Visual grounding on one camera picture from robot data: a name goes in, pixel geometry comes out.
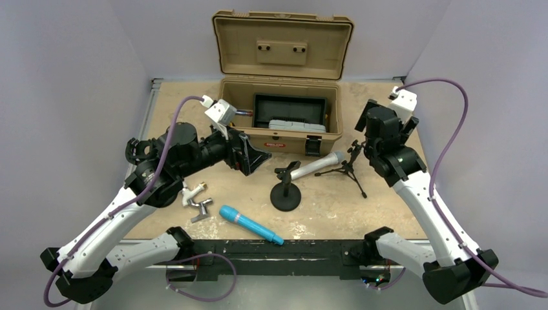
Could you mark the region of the blue microphone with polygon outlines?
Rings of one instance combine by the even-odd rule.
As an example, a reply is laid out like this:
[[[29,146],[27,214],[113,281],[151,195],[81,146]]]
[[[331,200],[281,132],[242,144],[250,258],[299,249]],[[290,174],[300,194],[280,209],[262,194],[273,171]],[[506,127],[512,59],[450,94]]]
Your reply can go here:
[[[280,236],[276,235],[273,231],[265,228],[263,225],[251,220],[247,216],[244,216],[242,213],[237,211],[236,209],[228,206],[223,205],[221,206],[219,210],[219,215],[223,217],[223,219],[234,223],[236,225],[239,225],[243,227],[244,229],[252,232],[253,234],[256,234],[257,236],[274,243],[276,245],[283,245],[284,239]]]

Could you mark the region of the white microphone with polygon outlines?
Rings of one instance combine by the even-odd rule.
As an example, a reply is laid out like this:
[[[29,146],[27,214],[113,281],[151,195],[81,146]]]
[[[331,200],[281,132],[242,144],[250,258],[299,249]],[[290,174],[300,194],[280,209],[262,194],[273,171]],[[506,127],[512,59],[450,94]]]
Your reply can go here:
[[[345,155],[341,151],[331,152],[320,159],[317,159],[303,167],[299,167],[298,169],[292,171],[291,180],[295,181],[313,172],[316,173],[317,171],[328,166],[340,164],[344,159]]]

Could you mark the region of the black tripod mic stand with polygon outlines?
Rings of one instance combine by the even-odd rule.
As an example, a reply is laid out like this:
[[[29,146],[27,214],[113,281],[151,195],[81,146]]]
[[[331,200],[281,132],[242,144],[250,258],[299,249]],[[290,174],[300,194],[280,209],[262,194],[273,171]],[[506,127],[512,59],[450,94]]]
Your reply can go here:
[[[361,187],[361,184],[359,182],[359,180],[357,179],[355,173],[354,173],[354,167],[353,167],[353,164],[355,162],[355,160],[357,159],[358,155],[360,155],[361,151],[363,149],[363,143],[359,143],[357,139],[355,139],[352,144],[351,144],[351,147],[347,150],[347,153],[350,154],[350,160],[347,161],[347,160],[344,160],[342,161],[341,163],[341,167],[340,168],[336,168],[336,169],[331,169],[331,170],[327,170],[327,171],[324,171],[324,172],[316,172],[314,174],[314,176],[318,177],[318,176],[321,176],[323,174],[328,174],[328,173],[331,173],[331,172],[340,172],[341,174],[344,174],[346,176],[348,176],[351,180],[353,180],[354,182],[356,182],[360,192],[361,192],[361,195],[363,198],[367,198],[367,194],[364,192],[363,188]]]

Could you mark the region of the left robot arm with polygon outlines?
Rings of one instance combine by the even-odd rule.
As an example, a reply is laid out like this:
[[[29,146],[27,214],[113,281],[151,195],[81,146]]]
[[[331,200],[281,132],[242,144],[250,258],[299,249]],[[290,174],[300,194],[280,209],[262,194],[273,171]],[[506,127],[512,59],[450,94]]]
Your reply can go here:
[[[117,280],[134,271],[164,262],[185,264],[195,257],[195,243],[181,228],[128,250],[118,249],[126,234],[156,210],[172,204],[184,179],[219,162],[243,175],[253,174],[271,157],[255,148],[247,134],[228,128],[199,138],[190,123],[178,122],[156,139],[131,139],[126,159],[135,165],[109,206],[75,239],[41,253],[56,287],[66,302],[90,303]]]

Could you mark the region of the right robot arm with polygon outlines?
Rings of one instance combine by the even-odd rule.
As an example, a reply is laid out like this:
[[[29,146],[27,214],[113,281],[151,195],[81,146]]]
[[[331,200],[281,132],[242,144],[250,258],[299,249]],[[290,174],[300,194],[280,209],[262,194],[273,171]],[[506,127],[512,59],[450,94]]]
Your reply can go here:
[[[425,232],[431,249],[414,244],[389,227],[364,236],[363,262],[397,262],[420,277],[430,296],[447,304],[482,286],[486,268],[499,260],[482,249],[459,225],[445,202],[430,189],[431,176],[418,153],[405,145],[419,120],[402,122],[396,109],[367,101],[355,129],[365,136],[364,155],[374,171],[406,203]]]

